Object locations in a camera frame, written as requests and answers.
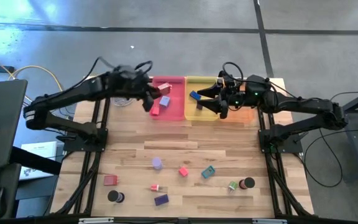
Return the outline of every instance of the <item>concrete floor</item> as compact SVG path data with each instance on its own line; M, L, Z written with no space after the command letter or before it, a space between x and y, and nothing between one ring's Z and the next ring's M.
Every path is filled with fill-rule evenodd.
M266 29L358 30L358 1L259 3ZM0 0L0 23L258 29L253 0ZM295 95L330 98L339 92L358 91L358 35L267 34L267 46L274 77L284 78L287 90ZM66 88L85 75L100 55L112 64L136 65L153 60L149 73L153 76L216 76L226 61L238 63L247 75L267 76L259 34L0 30L0 62L16 68L44 66ZM100 65L96 72L105 70ZM0 74L0 80L6 78L6 74ZM54 81L42 71L24 71L21 78L29 81L30 97L58 91ZM353 97L342 95L336 100L343 104ZM293 117L298 121L308 116L294 113ZM304 148L318 136L317 131L310 132L302 140ZM354 160L345 135L327 139L345 175L352 172ZM15 145L53 140L53 133L28 130L21 119ZM325 184L333 184L339 178L336 161L323 142L317 142L309 152L308 167ZM312 179L308 183L317 215L358 220L358 182L342 182L332 189L321 187ZM40 211L18 215L40 215L43 210Z

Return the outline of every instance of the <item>white paper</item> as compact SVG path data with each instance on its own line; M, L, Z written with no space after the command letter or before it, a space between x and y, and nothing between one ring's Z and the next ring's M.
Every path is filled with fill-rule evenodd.
M41 142L33 144L23 144L22 149L34 153L38 156L47 157L51 160L56 160L56 142ZM36 169L22 167L20 171L19 180L29 180L41 177L51 177L53 174L48 174Z

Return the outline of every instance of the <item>pink block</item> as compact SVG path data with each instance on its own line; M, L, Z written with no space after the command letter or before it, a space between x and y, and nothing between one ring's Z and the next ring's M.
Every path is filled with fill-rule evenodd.
M162 85L159 85L158 88L162 95L167 95L171 92L172 85L170 85L169 83L164 83Z
M118 176L116 175L105 175L104 185L117 185Z
M158 192L158 188L159 188L158 184L152 184L150 190Z
M189 172L187 171L187 169L185 167L181 167L179 169L179 173L183 176L183 177L186 177L187 174L189 174Z

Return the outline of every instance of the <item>wooden tabletop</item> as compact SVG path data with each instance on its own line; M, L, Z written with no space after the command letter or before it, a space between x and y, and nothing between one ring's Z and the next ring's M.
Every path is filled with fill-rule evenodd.
M272 81L284 87L281 78ZM220 120L167 122L152 120L141 104L141 101L126 107L111 104L107 123L109 138L99 167L92 216L273 217L265 157L257 140L259 121L256 110L251 111L254 116L246 123ZM91 121L93 105L92 102L79 103L75 121ZM275 114L275 121L290 124L291 113ZM63 161L51 212L61 208L76 189L83 157L83 152L74 152ZM152 167L154 157L162 159L162 170ZM282 154L282 159L289 189L302 206L313 213L301 162L292 154ZM210 165L216 173L204 179L201 172ZM189 170L187 177L178 173L181 166ZM118 186L103 185L104 176L109 174L118 175ZM230 181L238 182L245 177L254 178L253 189L228 191ZM161 191L150 191L152 184L159 184ZM111 190L124 193L125 201L110 202L107 195ZM280 208L284 211L282 192L278 190L277 193ZM169 203L155 206L154 198L164 194L168 194Z

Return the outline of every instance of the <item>blue block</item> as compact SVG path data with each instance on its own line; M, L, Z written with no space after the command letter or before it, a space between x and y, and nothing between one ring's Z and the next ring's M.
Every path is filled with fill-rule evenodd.
M194 90L191 91L190 96L193 97L195 100L200 100L201 99L201 95L196 93Z
M215 173L215 169L213 166L209 166L206 170L204 170L201 175L207 179L208 177L210 177L211 175L213 175Z
M168 104L169 104L169 100L170 98L167 97L167 96L162 96L161 97L161 100L160 100L160 105L164 106L164 107L167 107Z
M154 198L155 206L162 205L163 203L169 202L168 195L162 195Z

